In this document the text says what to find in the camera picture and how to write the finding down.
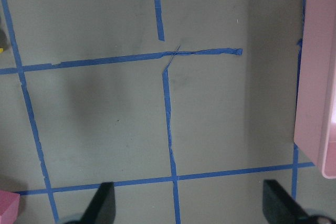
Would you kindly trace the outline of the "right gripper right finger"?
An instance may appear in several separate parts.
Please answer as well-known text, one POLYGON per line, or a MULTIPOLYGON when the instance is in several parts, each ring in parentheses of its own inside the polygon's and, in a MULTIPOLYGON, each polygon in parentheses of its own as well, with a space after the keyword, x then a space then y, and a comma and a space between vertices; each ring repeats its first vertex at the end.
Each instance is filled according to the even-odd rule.
POLYGON ((310 216, 276 180, 264 180, 262 190, 263 214, 268 223, 312 223, 310 216))

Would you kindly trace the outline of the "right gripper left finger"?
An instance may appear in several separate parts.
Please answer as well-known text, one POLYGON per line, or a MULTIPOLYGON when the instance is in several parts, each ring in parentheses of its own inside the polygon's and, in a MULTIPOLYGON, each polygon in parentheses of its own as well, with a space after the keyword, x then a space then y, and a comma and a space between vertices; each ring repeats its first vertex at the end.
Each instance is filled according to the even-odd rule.
POLYGON ((114 223, 116 216, 114 183, 101 183, 79 223, 114 223))

